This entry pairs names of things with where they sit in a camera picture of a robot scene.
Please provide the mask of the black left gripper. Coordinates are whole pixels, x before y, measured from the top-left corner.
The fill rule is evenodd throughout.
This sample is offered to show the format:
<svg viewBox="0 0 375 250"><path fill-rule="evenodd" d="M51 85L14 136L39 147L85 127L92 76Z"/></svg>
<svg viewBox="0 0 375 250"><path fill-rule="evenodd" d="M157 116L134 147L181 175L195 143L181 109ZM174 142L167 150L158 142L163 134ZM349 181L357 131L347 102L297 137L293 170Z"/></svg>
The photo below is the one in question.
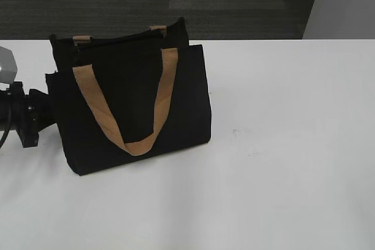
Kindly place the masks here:
<svg viewBox="0 0 375 250"><path fill-rule="evenodd" d="M37 147L39 132L55 123L49 95L37 89L23 90L16 82L16 132L24 148Z"/></svg>

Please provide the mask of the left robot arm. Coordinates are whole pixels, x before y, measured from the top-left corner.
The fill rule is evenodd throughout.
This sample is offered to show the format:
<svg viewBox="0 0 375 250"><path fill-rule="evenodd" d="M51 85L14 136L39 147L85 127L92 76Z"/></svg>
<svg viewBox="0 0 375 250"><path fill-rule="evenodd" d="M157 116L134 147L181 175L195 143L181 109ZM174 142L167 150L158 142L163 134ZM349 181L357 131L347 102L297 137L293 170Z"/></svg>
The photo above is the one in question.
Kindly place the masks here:
<svg viewBox="0 0 375 250"><path fill-rule="evenodd" d="M23 148L37 147L39 132L55 123L46 93L31 89L25 94L20 81L1 91L1 145L16 131Z"/></svg>

